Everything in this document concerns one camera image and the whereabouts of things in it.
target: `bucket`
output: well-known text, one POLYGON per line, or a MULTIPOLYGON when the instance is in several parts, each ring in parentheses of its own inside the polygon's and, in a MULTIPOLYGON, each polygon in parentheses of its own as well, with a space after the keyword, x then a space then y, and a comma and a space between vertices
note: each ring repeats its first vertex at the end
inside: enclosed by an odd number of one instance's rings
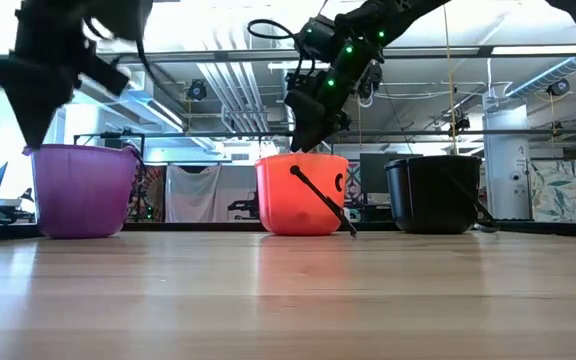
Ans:
POLYGON ((429 156, 386 166, 393 219, 406 232, 461 234, 477 221, 481 159, 429 156))
POLYGON ((266 230, 277 235, 322 236, 339 229, 341 220, 295 175, 307 177, 334 206, 343 208, 348 160, 324 154, 285 154, 255 164, 259 212, 266 230))
POLYGON ((37 224, 58 239, 114 235, 126 219, 136 150, 43 145, 32 154, 37 224))

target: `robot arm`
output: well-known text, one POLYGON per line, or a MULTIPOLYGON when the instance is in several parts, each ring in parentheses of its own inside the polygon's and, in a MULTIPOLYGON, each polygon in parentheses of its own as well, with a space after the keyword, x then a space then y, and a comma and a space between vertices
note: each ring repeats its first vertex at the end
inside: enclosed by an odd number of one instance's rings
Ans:
MULTIPOLYGON (((335 132, 348 128, 342 110, 372 61, 383 63, 383 48, 399 38, 417 19, 450 0, 368 0, 356 10, 310 19, 296 34, 305 59, 330 63, 316 76, 291 74, 285 103, 295 113, 292 151, 310 151, 335 132)), ((547 0, 576 22, 576 0, 547 0)))
POLYGON ((130 80, 96 55, 84 23, 96 18, 118 38, 140 42, 153 0, 24 0, 14 51, 0 60, 5 90, 30 148, 43 143, 55 111, 70 102, 80 75, 120 95, 130 80))
MULTIPOLYGON (((383 48, 420 17, 450 0, 368 0, 333 20, 310 19, 295 35, 305 59, 330 63, 316 76, 288 77, 285 103, 295 112, 292 151, 310 151, 350 119, 342 111, 368 65, 383 62, 383 48)), ((576 22, 576 0, 547 0, 576 22)), ((96 18, 118 38, 142 38, 153 0, 24 0, 15 49, 0 60, 0 86, 6 91, 31 148, 38 148, 57 108, 69 102, 86 74, 119 95, 129 79, 95 54, 83 35, 84 23, 96 18)))

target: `orange bucket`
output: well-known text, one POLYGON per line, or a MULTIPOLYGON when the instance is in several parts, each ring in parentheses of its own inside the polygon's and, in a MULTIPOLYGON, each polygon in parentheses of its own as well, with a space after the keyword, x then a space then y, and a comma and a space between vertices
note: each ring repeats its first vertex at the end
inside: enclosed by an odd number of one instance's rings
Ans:
POLYGON ((343 208, 348 160, 324 154, 271 156, 255 164, 262 224, 277 235, 321 236, 336 231, 341 221, 291 173, 295 165, 319 191, 343 208))

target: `wooden table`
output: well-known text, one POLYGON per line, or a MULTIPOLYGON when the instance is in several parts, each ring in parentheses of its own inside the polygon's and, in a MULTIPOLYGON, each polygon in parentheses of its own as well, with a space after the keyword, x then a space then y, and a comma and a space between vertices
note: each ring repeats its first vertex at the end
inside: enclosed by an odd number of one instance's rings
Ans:
POLYGON ((4 359, 576 359, 576 238, 0 242, 4 359))

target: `column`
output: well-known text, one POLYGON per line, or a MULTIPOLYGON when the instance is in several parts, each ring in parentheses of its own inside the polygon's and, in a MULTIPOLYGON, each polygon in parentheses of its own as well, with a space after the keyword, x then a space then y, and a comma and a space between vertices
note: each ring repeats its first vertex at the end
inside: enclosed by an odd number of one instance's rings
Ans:
MULTIPOLYGON (((483 98, 484 130, 528 129, 523 100, 500 104, 488 94, 483 98)), ((486 135, 486 183, 488 209, 496 219, 530 219, 530 177, 527 135, 486 135)))

